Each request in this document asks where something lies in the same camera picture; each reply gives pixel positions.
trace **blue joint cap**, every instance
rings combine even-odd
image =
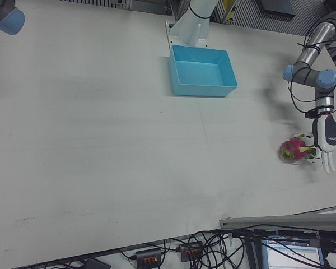
[[[292,80],[292,76],[293,76],[293,65],[292,64],[289,64],[283,74],[282,74],[282,78],[284,80],[287,80],[287,81],[291,81]]]
[[[321,71],[316,76],[316,83],[324,89],[334,87],[336,85],[336,72],[331,69]]]
[[[9,35],[16,35],[25,23],[25,15],[15,8],[0,21],[0,30]]]

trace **white table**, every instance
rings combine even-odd
[[[0,32],[0,269],[336,206],[336,173],[277,155],[312,125],[281,78],[302,37],[211,25],[239,87],[184,98],[172,94],[170,17],[17,5],[23,30]],[[314,67],[334,68],[325,50]]]

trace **light blue tray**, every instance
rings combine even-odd
[[[169,68],[176,95],[224,97],[237,87],[225,50],[173,45]]]

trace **robotic arm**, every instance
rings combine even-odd
[[[315,88],[315,108],[305,113],[306,118],[314,119],[312,136],[316,147],[316,159],[323,160],[324,170],[335,171],[332,152],[336,150],[336,121],[332,113],[336,72],[329,69],[316,71],[312,64],[319,56],[326,41],[336,34],[336,11],[321,19],[293,65],[286,67],[283,78],[287,81],[308,85]]]
[[[25,15],[15,7],[15,0],[0,0],[0,30],[17,34],[23,27]]]

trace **computer screen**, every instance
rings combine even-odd
[[[310,247],[308,242],[290,242],[290,241],[280,241],[284,245],[291,248],[296,253],[311,259],[315,262],[319,262],[323,265],[323,257],[320,248]],[[307,259],[297,255],[291,250],[279,244],[277,241],[273,240],[262,240],[262,243],[277,249],[288,256],[302,260],[307,263],[313,263]],[[262,246],[262,255],[263,255],[263,268],[264,269],[308,269],[314,268],[298,261],[294,261],[276,251],[274,249]]]

